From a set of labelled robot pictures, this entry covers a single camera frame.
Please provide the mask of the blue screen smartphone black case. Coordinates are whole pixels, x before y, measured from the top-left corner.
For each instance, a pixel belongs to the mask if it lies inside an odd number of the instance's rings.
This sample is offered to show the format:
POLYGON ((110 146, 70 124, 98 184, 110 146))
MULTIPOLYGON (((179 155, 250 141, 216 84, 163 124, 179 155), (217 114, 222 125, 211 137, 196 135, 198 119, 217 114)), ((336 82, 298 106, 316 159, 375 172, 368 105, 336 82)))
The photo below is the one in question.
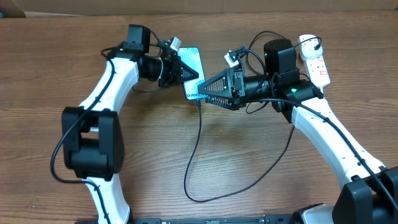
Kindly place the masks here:
POLYGON ((198 86, 205 82, 205 74, 198 47, 181 47, 178 50, 181 59, 181 76, 185 97, 188 101, 201 100, 206 95, 198 91, 198 86))

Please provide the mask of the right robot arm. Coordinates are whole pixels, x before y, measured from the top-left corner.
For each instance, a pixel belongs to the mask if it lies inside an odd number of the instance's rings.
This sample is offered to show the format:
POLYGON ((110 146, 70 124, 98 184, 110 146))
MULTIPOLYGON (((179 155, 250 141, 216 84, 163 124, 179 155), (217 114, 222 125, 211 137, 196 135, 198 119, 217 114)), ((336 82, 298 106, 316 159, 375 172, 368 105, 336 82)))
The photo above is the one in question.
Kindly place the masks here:
POLYGON ((312 78, 301 78, 291 41, 265 43, 262 75, 246 75, 241 58, 249 53, 242 47, 226 54, 229 67, 198 91, 207 103, 233 111, 248 103, 272 103, 326 160, 341 188, 337 201, 301 208, 290 222, 397 223, 397 169, 368 153, 333 114, 312 78))

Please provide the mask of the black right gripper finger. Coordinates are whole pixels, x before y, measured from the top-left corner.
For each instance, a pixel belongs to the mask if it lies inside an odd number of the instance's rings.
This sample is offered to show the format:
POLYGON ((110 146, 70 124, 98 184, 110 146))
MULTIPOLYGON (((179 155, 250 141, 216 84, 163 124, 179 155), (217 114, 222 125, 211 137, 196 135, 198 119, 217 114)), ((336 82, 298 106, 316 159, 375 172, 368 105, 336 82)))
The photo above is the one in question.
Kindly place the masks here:
POLYGON ((205 102, 231 111, 236 111, 241 107, 241 105, 235 100, 235 98, 207 96, 205 98, 205 102))
POLYGON ((198 92, 207 95, 226 99, 232 99, 232 69, 226 68, 218 75, 205 81, 198 86, 198 92))

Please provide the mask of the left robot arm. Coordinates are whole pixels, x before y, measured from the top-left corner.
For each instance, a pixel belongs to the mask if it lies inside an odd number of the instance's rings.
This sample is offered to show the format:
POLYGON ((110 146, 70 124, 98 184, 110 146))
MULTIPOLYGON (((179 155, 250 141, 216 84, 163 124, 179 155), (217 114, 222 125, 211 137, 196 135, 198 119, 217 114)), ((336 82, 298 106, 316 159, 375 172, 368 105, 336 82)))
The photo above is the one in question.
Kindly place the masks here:
POLYGON ((95 203, 95 223, 132 223, 119 173, 124 162, 124 141, 119 113, 128 93, 141 78, 157 82, 159 87, 183 85, 188 100, 196 99, 196 85, 204 79, 198 47, 183 47, 180 39, 158 39, 157 56, 150 56, 154 32, 145 26, 131 24, 127 39, 103 49, 105 71, 91 94, 77 107, 62 112, 62 137, 50 160, 55 172, 58 151, 63 151, 67 169, 77 177, 71 184, 87 186, 95 203))

